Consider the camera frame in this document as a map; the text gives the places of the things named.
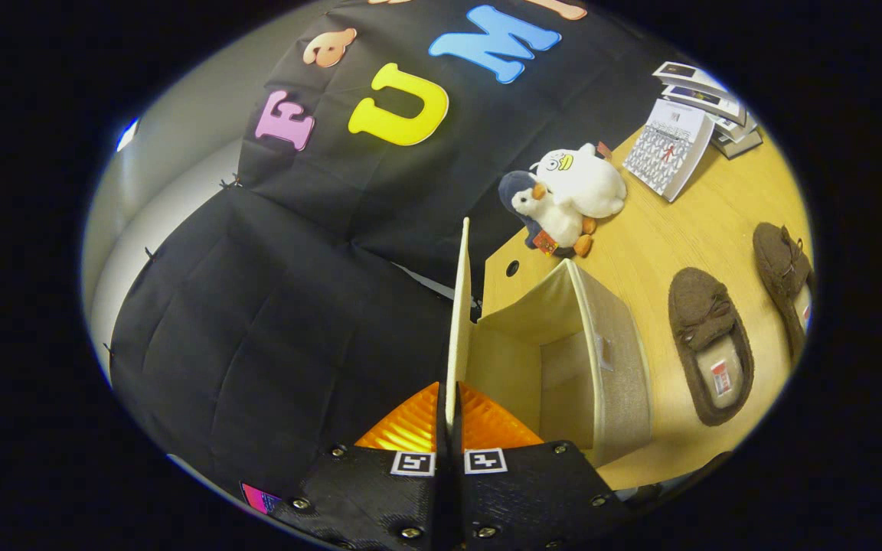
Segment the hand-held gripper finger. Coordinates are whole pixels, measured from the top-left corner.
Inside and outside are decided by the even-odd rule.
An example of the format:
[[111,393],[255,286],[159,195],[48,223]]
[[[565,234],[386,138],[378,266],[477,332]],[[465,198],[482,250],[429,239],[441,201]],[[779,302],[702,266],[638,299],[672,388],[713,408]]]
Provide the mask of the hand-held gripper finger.
[[601,540],[629,509],[577,444],[542,442],[505,408],[456,384],[456,504],[468,550],[571,550]]
[[326,446],[269,518],[328,548],[438,550],[453,541],[443,519],[450,481],[440,414],[446,394],[426,385],[348,445]]

